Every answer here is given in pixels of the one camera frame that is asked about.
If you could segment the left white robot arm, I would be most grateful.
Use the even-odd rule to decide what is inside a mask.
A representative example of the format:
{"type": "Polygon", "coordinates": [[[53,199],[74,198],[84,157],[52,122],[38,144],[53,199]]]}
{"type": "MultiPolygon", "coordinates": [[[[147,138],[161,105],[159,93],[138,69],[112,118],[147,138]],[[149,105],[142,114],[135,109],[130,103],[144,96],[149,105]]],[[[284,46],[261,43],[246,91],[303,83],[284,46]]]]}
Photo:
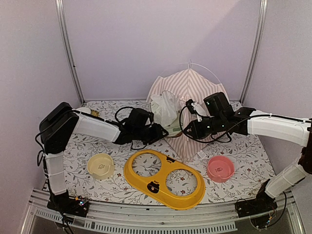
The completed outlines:
{"type": "Polygon", "coordinates": [[[59,104],[40,124],[35,140],[42,146],[44,173],[49,190],[55,195],[53,203],[63,212],[73,204],[64,193],[63,155],[72,134],[81,134],[124,145],[141,141],[151,145],[168,136],[168,131],[154,122],[154,115],[141,108],[131,108],[124,119],[106,120],[77,109],[69,103],[59,104]]]}

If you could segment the cream pet bowl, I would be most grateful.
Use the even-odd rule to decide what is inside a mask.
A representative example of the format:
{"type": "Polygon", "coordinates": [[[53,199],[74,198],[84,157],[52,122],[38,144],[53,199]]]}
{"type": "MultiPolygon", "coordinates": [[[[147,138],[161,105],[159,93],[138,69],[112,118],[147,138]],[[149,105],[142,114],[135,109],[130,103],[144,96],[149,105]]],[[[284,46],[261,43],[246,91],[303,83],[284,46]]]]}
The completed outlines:
{"type": "Polygon", "coordinates": [[[87,171],[96,180],[105,180],[113,176],[115,164],[108,154],[93,155],[87,162],[87,171]]]}

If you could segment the white tent pole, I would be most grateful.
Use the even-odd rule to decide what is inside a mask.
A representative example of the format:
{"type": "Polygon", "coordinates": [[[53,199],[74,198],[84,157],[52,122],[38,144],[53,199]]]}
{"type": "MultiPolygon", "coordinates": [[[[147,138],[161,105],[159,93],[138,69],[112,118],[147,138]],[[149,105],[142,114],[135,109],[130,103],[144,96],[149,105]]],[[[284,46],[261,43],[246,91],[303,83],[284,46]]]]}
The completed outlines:
{"type": "Polygon", "coordinates": [[[164,74],[166,74],[168,71],[170,72],[172,68],[174,67],[178,67],[178,66],[184,66],[186,65],[188,69],[192,69],[193,68],[193,65],[194,66],[198,66],[206,71],[208,71],[214,78],[216,78],[216,80],[218,81],[218,83],[222,83],[221,80],[217,77],[217,75],[211,71],[209,68],[207,68],[206,66],[203,66],[201,64],[198,64],[198,63],[195,63],[195,62],[192,62],[192,60],[190,59],[188,62],[181,62],[181,63],[174,63],[173,65],[169,65],[166,67],[165,70],[163,70],[159,76],[163,76],[164,74]]]}

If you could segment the brown checkered mat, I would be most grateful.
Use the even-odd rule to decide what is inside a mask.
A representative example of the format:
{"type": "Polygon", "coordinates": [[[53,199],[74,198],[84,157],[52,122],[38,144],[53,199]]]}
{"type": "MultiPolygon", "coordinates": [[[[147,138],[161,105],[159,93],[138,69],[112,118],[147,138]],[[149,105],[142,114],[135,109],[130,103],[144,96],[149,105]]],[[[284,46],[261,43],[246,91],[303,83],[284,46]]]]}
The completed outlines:
{"type": "Polygon", "coordinates": [[[179,114],[174,107],[160,106],[156,102],[150,103],[151,111],[154,115],[154,122],[160,124],[169,134],[168,137],[178,137],[182,134],[179,126],[179,114]]]}

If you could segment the pink striped pet tent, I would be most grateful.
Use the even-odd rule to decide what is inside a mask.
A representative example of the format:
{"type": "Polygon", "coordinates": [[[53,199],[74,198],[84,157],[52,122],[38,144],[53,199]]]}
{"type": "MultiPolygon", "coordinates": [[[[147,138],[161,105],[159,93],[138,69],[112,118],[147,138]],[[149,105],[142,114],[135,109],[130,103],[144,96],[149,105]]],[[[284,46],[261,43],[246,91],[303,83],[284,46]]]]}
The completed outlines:
{"type": "MultiPolygon", "coordinates": [[[[182,111],[186,101],[192,99],[203,107],[204,98],[219,92],[223,92],[226,100],[229,100],[222,83],[215,84],[195,70],[186,69],[168,77],[157,77],[150,88],[146,102],[150,104],[154,101],[162,107],[170,106],[176,111],[181,110],[178,117],[179,126],[186,127],[193,119],[189,111],[182,111]]],[[[191,161],[197,152],[206,147],[204,143],[191,140],[183,133],[178,137],[166,137],[166,141],[184,163],[191,161]]]]}

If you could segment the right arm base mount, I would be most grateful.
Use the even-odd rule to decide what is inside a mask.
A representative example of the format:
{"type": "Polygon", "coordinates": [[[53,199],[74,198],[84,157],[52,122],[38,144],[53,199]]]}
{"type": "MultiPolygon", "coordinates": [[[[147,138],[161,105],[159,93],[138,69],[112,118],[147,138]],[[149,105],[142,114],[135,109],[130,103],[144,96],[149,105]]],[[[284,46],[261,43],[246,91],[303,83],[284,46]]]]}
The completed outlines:
{"type": "Polygon", "coordinates": [[[269,181],[270,179],[261,185],[254,199],[241,199],[235,203],[235,210],[238,214],[238,217],[256,215],[268,211],[273,211],[277,208],[275,199],[271,198],[265,193],[265,188],[269,181]]]}

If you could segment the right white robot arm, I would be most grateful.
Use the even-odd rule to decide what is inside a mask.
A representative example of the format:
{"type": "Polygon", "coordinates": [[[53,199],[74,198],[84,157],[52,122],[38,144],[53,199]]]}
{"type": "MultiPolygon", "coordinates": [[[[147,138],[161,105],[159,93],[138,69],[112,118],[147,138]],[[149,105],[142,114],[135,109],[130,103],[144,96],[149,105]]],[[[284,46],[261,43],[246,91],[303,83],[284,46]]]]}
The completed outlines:
{"type": "Polygon", "coordinates": [[[204,98],[206,109],[193,100],[185,103],[185,108],[196,120],[186,127],[181,126],[183,134],[198,143],[205,143],[204,138],[211,137],[218,141],[216,134],[229,136],[259,135],[273,137],[302,146],[301,156],[282,172],[267,180],[252,202],[255,212],[261,213],[271,204],[271,199],[302,181],[312,173],[312,120],[307,118],[285,117],[265,113],[254,108],[241,107],[234,111],[223,92],[204,98]]]}

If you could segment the yellow double bowl holder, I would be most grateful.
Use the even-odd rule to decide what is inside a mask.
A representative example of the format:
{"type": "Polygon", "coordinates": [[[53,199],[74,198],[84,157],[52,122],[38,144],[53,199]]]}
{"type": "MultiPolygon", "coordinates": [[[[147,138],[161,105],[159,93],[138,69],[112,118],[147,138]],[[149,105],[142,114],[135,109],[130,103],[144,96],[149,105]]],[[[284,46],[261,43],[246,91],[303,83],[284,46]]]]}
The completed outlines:
{"type": "Polygon", "coordinates": [[[206,193],[205,181],[197,170],[155,150],[147,149],[136,152],[127,160],[123,171],[126,181],[132,187],[174,210],[188,210],[195,207],[206,193]],[[161,167],[155,175],[143,177],[133,170],[134,160],[142,154],[152,154],[160,159],[161,167]],[[169,191],[166,180],[168,175],[175,170],[189,171],[196,177],[197,187],[193,193],[187,196],[177,196],[169,191]]]}

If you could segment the pink pet bowl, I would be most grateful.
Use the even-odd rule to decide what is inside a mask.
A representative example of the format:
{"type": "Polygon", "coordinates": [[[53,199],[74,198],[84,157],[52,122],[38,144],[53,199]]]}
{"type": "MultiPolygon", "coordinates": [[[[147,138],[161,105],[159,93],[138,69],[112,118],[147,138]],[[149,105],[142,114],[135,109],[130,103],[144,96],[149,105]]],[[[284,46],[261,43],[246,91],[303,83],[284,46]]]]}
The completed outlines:
{"type": "Polygon", "coordinates": [[[226,156],[214,156],[207,164],[207,175],[210,180],[223,183],[234,175],[234,164],[226,156]]]}

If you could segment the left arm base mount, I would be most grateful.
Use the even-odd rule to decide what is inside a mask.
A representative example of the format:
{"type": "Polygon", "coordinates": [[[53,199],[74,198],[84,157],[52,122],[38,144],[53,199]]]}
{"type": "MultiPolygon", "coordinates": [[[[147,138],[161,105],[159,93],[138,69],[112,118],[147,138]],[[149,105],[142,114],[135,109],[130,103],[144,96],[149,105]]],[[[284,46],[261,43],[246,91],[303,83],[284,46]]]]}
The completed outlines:
{"type": "Polygon", "coordinates": [[[47,208],[58,211],[60,214],[69,214],[80,217],[86,217],[89,211],[89,198],[76,196],[70,197],[66,191],[60,195],[50,192],[47,208]]]}

